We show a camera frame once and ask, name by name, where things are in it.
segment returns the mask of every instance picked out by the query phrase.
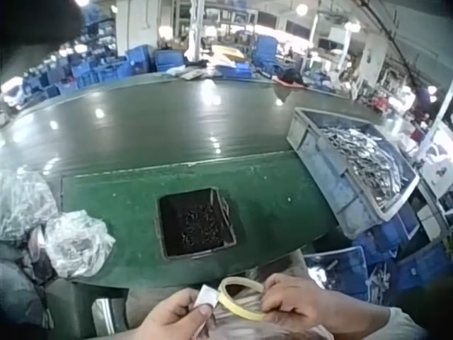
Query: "wall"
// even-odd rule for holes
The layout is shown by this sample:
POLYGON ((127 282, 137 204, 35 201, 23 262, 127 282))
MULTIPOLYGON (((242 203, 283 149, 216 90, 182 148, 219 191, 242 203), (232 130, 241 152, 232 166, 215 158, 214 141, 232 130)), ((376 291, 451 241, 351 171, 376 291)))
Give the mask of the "wall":
POLYGON ((157 46, 161 8, 159 0, 117 0, 117 8, 119 55, 139 45, 157 46))

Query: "yellow tape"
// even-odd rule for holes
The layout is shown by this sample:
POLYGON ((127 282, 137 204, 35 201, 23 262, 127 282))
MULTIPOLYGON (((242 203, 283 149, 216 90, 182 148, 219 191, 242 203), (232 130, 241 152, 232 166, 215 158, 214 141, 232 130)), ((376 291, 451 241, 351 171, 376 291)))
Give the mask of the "yellow tape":
POLYGON ((261 321, 264 318, 263 313, 246 310, 244 307, 234 302, 233 298, 229 296, 227 292, 228 285, 242 285, 258 293, 262 293, 264 291, 263 285, 247 278, 230 277, 223 279, 218 288, 219 302, 231 313, 247 320, 261 321))

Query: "hand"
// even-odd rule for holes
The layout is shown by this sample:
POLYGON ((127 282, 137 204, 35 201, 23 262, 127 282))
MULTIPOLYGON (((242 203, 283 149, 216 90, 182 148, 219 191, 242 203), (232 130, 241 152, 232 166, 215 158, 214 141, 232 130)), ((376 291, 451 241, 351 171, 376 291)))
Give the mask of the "hand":
MULTIPOLYGON (((134 339, 191 340, 205 322, 208 328, 214 326, 209 305, 191 310, 197 295, 198 291, 187 288, 159 303, 136 330, 134 339)), ((203 336, 207 336, 206 329, 200 334, 203 336)))
POLYGON ((336 338, 364 339, 384 327, 390 309, 372 305, 331 290, 314 281, 274 274, 265 282, 261 309, 265 321, 302 333, 322 325, 336 338))
POLYGON ((327 291, 306 278, 274 274, 265 282, 261 309, 265 321, 302 333, 323 324, 329 312, 327 291))

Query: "small metal part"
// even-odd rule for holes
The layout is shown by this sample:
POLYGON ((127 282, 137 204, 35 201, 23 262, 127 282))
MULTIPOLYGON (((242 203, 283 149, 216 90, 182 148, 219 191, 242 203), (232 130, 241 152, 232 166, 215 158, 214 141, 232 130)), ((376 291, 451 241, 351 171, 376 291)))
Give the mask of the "small metal part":
POLYGON ((401 177, 393 157, 377 144, 382 139, 352 128, 325 127, 321 131, 371 190, 377 205, 381 209, 390 205, 407 180, 401 177))

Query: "clear plastic bag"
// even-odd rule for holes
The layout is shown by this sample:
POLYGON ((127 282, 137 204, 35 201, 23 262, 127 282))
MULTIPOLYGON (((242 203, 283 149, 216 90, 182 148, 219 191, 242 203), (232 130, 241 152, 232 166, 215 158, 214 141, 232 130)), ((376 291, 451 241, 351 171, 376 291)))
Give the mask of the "clear plastic bag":
MULTIPOLYGON (((239 293, 240 297, 235 298, 235 302, 247 310, 258 311, 260 309, 261 298, 259 294, 244 290, 239 293)), ((218 305, 214 310, 216 327, 210 331, 210 340, 290 340, 290 339, 316 339, 331 340, 332 334, 328 333, 323 327, 314 327, 303 334, 293 334, 275 324, 267 322, 248 321, 237 317, 218 305)))
POLYGON ((63 278, 99 272, 114 243, 105 223, 89 217, 85 210, 64 213, 51 219, 45 228, 44 248, 63 278))
POLYGON ((57 203, 38 172, 0 170, 1 241, 20 241, 56 216, 57 203))

